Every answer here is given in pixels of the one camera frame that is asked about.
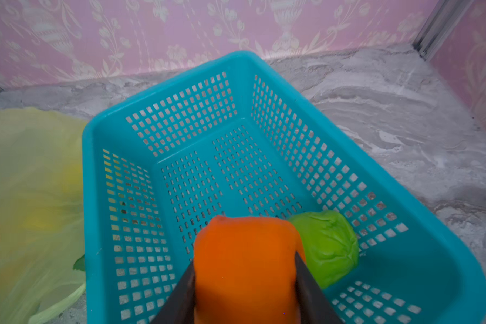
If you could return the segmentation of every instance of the pink wallpaper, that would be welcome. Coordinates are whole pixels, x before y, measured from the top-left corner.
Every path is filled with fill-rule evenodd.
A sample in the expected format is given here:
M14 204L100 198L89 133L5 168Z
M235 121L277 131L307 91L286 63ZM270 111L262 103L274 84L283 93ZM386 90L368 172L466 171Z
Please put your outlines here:
M408 43L437 0L0 0L5 88Z
M486 129L486 0L475 0L431 62Z

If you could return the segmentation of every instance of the cabbage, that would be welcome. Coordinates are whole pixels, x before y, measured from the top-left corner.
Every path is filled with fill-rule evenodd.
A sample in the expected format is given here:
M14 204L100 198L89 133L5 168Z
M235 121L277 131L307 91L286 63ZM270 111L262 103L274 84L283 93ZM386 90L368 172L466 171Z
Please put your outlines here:
M289 221L301 235L306 265L321 289L339 281L358 265L358 240L342 214L305 212Z

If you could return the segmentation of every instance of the metal frame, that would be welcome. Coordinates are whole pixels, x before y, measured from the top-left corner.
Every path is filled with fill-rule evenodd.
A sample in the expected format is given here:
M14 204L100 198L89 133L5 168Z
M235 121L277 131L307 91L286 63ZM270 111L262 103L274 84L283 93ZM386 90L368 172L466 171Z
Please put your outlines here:
M473 0L440 0L414 40L422 58L430 60L452 32Z

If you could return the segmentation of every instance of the marble floor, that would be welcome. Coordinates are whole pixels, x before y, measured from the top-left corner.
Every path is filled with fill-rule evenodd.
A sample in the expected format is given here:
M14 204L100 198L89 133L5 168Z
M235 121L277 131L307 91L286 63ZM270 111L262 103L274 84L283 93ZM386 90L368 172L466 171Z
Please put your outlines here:
M408 45L269 63L459 236L486 274L486 132L428 63ZM89 120L176 73L6 91L0 109ZM85 299L51 323L86 323Z

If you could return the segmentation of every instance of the blue plastic basket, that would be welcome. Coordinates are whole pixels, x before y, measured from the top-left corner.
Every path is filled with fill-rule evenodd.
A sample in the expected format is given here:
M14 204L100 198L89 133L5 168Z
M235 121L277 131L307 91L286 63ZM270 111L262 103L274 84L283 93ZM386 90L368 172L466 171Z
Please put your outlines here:
M480 323L486 280L460 241L256 55L147 89L83 133L89 322L148 324L215 215L333 209L360 265L324 291L346 323Z

